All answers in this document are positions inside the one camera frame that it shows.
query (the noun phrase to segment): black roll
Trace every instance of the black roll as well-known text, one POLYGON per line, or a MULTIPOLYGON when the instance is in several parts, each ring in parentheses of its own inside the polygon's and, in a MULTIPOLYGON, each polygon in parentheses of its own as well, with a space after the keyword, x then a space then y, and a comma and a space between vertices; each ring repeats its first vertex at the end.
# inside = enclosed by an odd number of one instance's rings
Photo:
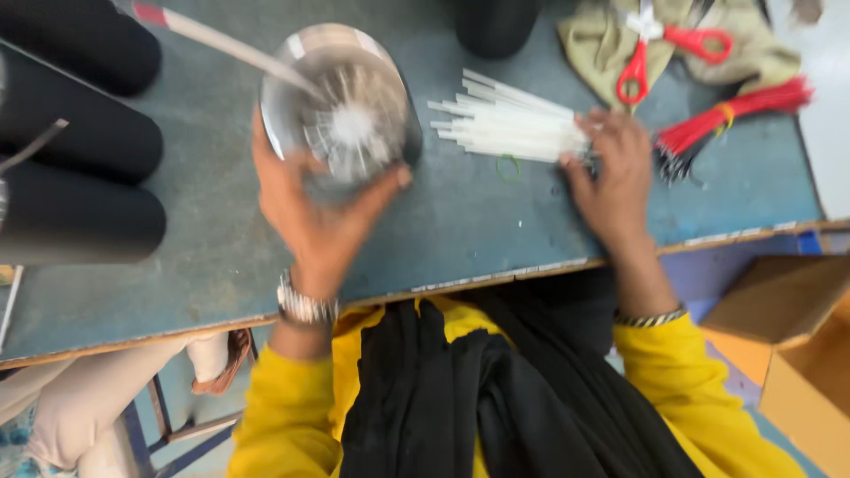
POLYGON ((472 53, 506 58, 528 41, 542 0, 458 0, 455 33, 472 53))
POLYGON ((36 161, 134 185, 162 157, 153 120, 0 44, 0 153, 15 153, 59 118, 68 127, 36 161))
POLYGON ((2 264, 138 262, 165 234, 165 209, 139 188, 31 162, 2 181, 2 264))
POLYGON ((0 37, 122 96, 148 88, 162 63, 156 38, 111 0, 0 0, 0 37))

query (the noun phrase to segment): box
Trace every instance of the box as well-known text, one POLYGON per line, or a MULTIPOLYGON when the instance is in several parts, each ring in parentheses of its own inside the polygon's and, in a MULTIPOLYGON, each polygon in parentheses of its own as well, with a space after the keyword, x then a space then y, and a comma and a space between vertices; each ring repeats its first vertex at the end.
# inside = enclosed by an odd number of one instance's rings
POLYGON ((757 259, 700 324, 762 386, 759 411, 828 476, 850 477, 850 257, 757 259))

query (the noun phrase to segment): bundle of straws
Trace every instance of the bundle of straws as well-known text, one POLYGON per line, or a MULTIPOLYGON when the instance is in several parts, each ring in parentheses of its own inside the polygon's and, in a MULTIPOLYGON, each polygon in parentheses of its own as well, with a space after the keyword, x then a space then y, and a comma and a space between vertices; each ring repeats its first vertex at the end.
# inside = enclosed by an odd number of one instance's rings
POLYGON ((703 148, 731 128, 736 117, 762 111, 793 114, 811 101, 813 92, 806 78, 797 76, 779 86, 723 101, 687 121, 662 129, 655 140, 661 178, 667 183, 687 178, 703 148))
POLYGON ((456 116, 431 122, 440 138, 487 156, 556 162, 560 153, 573 151, 590 163, 588 138, 571 109, 474 71, 464 69, 463 76, 467 94, 457 94, 455 102, 428 102, 432 110, 456 116))

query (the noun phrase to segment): metal watch band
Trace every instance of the metal watch band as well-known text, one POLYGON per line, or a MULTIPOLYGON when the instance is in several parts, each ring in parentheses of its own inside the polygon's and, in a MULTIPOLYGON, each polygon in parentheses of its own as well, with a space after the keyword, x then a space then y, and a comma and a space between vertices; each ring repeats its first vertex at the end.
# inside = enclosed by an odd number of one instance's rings
POLYGON ((280 306, 280 318, 287 322, 333 325, 339 316, 339 299, 318 300, 302 295, 292 287, 289 270, 280 275, 277 304, 280 306))
POLYGON ((664 325, 673 322, 677 318, 685 316, 685 314, 687 313, 688 310, 685 309, 684 304, 680 304, 679 308, 674 310, 673 312, 667 312, 666 314, 659 314, 657 316, 646 317, 624 316, 622 313, 620 313, 620 310, 618 309, 614 313, 614 324, 624 325, 628 327, 656 327, 659 325, 664 325))

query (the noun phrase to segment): right hand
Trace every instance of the right hand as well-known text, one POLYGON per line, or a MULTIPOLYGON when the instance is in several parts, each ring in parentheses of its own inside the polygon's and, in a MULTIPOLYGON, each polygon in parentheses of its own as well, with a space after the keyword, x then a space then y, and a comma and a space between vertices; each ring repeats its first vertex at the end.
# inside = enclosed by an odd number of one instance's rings
POLYGON ((602 161, 600 177, 594 182, 573 156, 560 158, 587 226, 615 258, 634 247, 654 248, 647 229, 652 186, 649 133, 621 111, 592 108, 587 118, 576 115, 575 122, 592 139, 602 161))
POLYGON ((271 149, 258 111, 254 113, 253 156, 260 210, 295 259, 290 269, 292 285, 313 299, 333 298, 381 212, 411 183, 410 169, 404 165, 390 169, 350 204, 327 208, 314 203, 302 184, 306 172, 326 172, 326 166, 308 151, 289 151, 282 161, 271 149))

